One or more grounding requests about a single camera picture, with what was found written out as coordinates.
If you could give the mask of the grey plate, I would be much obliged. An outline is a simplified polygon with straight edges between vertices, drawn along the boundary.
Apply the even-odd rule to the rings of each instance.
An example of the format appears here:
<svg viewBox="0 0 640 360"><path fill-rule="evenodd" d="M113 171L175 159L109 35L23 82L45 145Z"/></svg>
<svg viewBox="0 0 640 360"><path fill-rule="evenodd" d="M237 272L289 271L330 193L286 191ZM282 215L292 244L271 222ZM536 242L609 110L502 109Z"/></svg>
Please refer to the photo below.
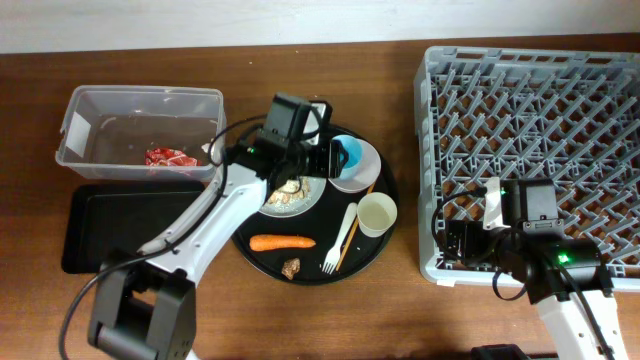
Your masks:
<svg viewBox="0 0 640 360"><path fill-rule="evenodd" d="M310 210L322 197L327 180L316 177L306 178L309 180L311 192L305 199L295 201L289 205L269 205L266 201L259 209L259 212L274 218L290 218Z"/></svg>

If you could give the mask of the blue plastic cup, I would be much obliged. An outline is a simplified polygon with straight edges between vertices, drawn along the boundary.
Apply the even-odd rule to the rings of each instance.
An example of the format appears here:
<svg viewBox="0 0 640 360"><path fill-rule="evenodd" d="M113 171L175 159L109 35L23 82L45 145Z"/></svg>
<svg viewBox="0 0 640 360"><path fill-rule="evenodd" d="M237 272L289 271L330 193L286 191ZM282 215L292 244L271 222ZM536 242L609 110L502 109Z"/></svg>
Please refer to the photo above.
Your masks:
<svg viewBox="0 0 640 360"><path fill-rule="evenodd" d="M338 135L332 138L332 142L338 144L339 179L346 180L354 177L360 168L363 156L359 140L350 135Z"/></svg>

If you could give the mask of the white bowl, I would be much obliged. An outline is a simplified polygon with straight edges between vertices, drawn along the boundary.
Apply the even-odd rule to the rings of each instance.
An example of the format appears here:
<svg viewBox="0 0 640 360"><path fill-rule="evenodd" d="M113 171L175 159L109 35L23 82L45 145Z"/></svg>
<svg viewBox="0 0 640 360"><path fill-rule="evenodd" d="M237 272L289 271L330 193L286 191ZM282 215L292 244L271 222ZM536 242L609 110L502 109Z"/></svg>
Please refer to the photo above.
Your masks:
<svg viewBox="0 0 640 360"><path fill-rule="evenodd" d="M381 168L381 157L368 142L358 139L363 153L356 173L347 179L329 179L329 182L344 193L358 193L368 189L377 180Z"/></svg>

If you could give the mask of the cream paper cup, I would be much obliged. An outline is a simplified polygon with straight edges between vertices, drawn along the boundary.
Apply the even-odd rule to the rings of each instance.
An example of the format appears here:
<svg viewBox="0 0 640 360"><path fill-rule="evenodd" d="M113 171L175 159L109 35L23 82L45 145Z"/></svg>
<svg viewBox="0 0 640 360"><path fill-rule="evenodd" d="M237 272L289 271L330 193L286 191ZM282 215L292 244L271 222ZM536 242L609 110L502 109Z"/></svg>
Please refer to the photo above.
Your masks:
<svg viewBox="0 0 640 360"><path fill-rule="evenodd" d="M382 192L365 195L357 205L360 230L370 238L382 236L395 224L397 216L395 201Z"/></svg>

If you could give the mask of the red snack wrapper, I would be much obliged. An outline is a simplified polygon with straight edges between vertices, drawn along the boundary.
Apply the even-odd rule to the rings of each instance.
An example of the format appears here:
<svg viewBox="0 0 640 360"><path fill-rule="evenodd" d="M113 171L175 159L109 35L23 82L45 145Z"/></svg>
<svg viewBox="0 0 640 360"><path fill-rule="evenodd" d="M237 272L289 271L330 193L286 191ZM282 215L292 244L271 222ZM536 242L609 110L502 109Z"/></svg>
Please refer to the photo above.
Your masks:
<svg viewBox="0 0 640 360"><path fill-rule="evenodd" d="M196 158L189 157L180 150L170 148L155 148L145 152L146 166L177 166L177 167L198 167L202 162Z"/></svg>

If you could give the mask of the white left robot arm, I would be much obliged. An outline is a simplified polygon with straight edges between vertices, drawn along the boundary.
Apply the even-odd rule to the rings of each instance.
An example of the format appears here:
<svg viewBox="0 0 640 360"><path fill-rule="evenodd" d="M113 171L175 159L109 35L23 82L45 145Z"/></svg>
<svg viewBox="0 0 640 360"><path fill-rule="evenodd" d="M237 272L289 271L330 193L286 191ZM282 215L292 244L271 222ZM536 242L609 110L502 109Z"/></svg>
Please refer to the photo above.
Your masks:
<svg viewBox="0 0 640 360"><path fill-rule="evenodd" d="M298 176L336 178L351 156L337 140L239 141L221 156L222 177L135 257L118 256L79 291L58 335L66 335L96 291L88 342L114 359L193 359L196 288L231 235L271 194Z"/></svg>

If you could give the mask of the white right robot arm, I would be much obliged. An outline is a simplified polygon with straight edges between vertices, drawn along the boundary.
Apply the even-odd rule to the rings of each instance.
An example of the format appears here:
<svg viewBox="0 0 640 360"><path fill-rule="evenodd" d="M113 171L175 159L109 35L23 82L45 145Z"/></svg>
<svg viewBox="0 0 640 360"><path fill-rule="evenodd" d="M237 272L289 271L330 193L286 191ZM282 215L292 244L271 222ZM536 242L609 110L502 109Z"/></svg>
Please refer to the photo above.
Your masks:
<svg viewBox="0 0 640 360"><path fill-rule="evenodd" d="M448 220L445 248L466 266L495 270L492 287L509 275L552 337L561 359L626 359L612 277L598 247L563 237L560 220L522 221L491 229L478 221Z"/></svg>

